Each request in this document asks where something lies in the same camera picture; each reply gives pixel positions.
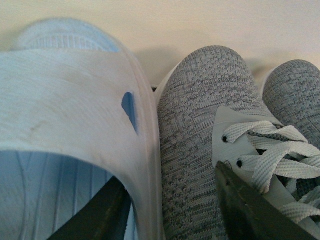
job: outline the white shoelace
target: white shoelace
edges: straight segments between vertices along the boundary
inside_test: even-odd
[[[241,169],[252,171],[252,186],[261,194],[269,191],[273,174],[292,178],[287,189],[293,192],[296,179],[312,179],[320,176],[320,150],[308,143],[307,139],[293,126],[276,128],[269,121],[237,123],[224,131],[226,141],[233,143],[247,131],[261,135],[278,134],[288,139],[281,141],[263,136],[248,135],[255,149],[265,150],[262,155],[242,155]],[[284,158],[290,154],[300,161]],[[283,205],[279,210],[295,223],[302,219],[320,215],[320,186],[304,195],[299,201]]]

